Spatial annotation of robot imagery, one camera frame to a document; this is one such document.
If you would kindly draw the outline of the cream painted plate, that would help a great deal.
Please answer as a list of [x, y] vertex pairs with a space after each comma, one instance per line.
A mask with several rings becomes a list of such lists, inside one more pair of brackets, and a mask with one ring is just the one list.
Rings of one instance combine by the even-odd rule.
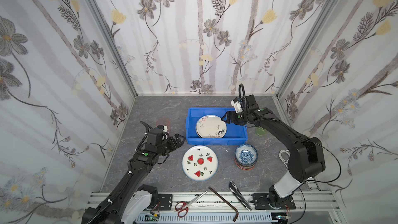
[[206, 115], [197, 121], [195, 130], [201, 138], [222, 138], [227, 133], [227, 124], [219, 116]]

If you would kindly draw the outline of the white watermelon plate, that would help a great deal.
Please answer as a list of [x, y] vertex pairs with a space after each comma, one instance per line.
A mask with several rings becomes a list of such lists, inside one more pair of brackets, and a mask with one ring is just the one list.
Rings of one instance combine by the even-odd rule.
[[218, 170], [218, 157], [209, 147], [193, 146], [182, 158], [182, 169], [185, 175], [194, 181], [206, 181], [212, 178]]

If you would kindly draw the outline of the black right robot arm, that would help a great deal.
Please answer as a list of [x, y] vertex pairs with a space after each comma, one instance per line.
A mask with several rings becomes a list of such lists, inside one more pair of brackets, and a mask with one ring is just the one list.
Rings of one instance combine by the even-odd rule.
[[222, 120], [228, 124], [263, 128], [277, 138], [290, 152], [288, 172], [273, 186], [267, 196], [271, 208], [279, 209], [292, 200], [292, 195], [305, 182], [324, 172], [324, 151], [329, 151], [318, 138], [309, 138], [295, 131], [268, 108], [260, 108], [253, 95], [236, 97], [231, 101], [234, 110]]

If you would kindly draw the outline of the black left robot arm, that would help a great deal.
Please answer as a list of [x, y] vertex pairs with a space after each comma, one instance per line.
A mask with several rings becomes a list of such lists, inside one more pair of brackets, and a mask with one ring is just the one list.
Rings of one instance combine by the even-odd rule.
[[140, 213], [155, 206], [157, 189], [143, 185], [142, 181], [159, 158], [184, 145], [186, 137], [170, 136], [161, 126], [148, 129], [135, 154], [127, 162], [127, 172], [115, 189], [96, 208], [88, 207], [82, 217], [83, 224], [132, 224]]

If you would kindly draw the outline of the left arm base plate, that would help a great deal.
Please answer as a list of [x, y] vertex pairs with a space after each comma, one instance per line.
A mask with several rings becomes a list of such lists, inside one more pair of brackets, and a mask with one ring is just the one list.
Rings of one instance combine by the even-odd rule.
[[160, 194], [158, 195], [155, 206], [150, 210], [152, 212], [160, 212], [160, 211], [170, 211], [172, 209], [173, 204], [173, 195], [172, 194]]

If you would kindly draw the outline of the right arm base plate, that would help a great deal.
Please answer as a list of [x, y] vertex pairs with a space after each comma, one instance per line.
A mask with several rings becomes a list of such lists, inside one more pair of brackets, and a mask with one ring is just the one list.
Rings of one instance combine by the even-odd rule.
[[292, 210], [296, 209], [292, 196], [281, 198], [275, 193], [268, 194], [252, 194], [252, 203], [256, 210]]

